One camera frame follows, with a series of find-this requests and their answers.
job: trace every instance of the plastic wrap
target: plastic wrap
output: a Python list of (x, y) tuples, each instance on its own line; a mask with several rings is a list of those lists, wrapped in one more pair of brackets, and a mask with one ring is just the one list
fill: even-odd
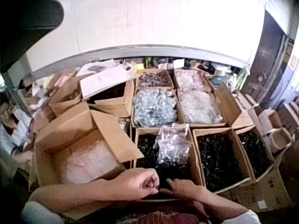
[(163, 126), (153, 148), (159, 148), (157, 164), (186, 165), (192, 143), (187, 140), (188, 125)]
[(207, 89), (203, 77), (196, 70), (175, 69), (174, 74), (179, 88)]
[(165, 89), (142, 89), (134, 96), (134, 123), (138, 126), (162, 126), (176, 122), (177, 100)]
[(194, 89), (179, 89), (178, 99), (189, 124), (217, 124), (223, 117), (211, 94)]
[(122, 166), (104, 140), (78, 148), (68, 157), (61, 170), (62, 183), (87, 183)]

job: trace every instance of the small plastic bag of parts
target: small plastic bag of parts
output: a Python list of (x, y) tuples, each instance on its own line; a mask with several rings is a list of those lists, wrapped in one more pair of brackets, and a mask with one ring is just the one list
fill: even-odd
[(129, 121), (123, 118), (118, 118), (118, 123), (120, 124), (122, 130), (130, 137), (130, 128), (129, 128)]
[(159, 148), (157, 164), (186, 165), (191, 142), (187, 140), (188, 125), (163, 126), (153, 148)]
[(211, 94), (196, 89), (179, 89), (178, 98), (189, 124), (217, 124), (223, 117)]
[(208, 86), (205, 85), (203, 77), (197, 70), (175, 69), (174, 74), (179, 88), (196, 88), (208, 91)]

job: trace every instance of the paper sheet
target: paper sheet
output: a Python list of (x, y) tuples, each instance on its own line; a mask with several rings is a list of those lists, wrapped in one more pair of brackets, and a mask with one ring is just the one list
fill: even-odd
[(115, 61), (114, 59), (103, 61), (103, 62), (93, 62), (93, 63), (87, 63), (82, 66), (82, 68), (78, 71), (76, 74), (76, 77), (78, 76), (83, 76), (86, 74), (96, 74), (97, 72), (94, 70), (90, 70), (90, 68), (94, 67), (105, 67), (105, 69), (110, 69), (115, 66)]
[(123, 64), (86, 77), (80, 80), (83, 99), (136, 77), (135, 70), (127, 71)]

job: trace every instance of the white wall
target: white wall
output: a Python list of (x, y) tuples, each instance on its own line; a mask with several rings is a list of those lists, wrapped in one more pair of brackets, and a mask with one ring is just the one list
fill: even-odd
[(124, 45), (191, 47), (253, 61), (264, 0), (60, 0), (64, 20), (28, 52), (32, 71)]

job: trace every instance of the white paper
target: white paper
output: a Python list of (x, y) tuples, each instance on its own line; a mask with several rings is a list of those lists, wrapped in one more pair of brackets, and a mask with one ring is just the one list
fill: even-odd
[(266, 205), (265, 200), (262, 200), (262, 201), (257, 202), (257, 205), (258, 205), (258, 207), (259, 207), (260, 209), (266, 209), (266, 208), (268, 208), (267, 205)]
[(96, 71), (89, 70), (91, 67), (105, 67), (105, 69), (110, 69), (115, 66), (114, 59), (103, 61), (103, 62), (93, 62), (93, 63), (87, 63), (82, 66), (82, 68), (78, 71), (76, 74), (76, 77), (86, 75), (86, 74), (96, 74)]
[(159, 69), (165, 69), (165, 70), (166, 70), (166, 69), (167, 69), (167, 65), (168, 65), (168, 63), (159, 64), (159, 65), (158, 65), (158, 68), (159, 68)]
[(135, 70), (127, 71), (123, 64), (86, 77), (80, 80), (83, 99), (133, 78), (136, 78)]
[(173, 61), (173, 68), (174, 69), (179, 69), (183, 68), (185, 64), (185, 59), (177, 59)]

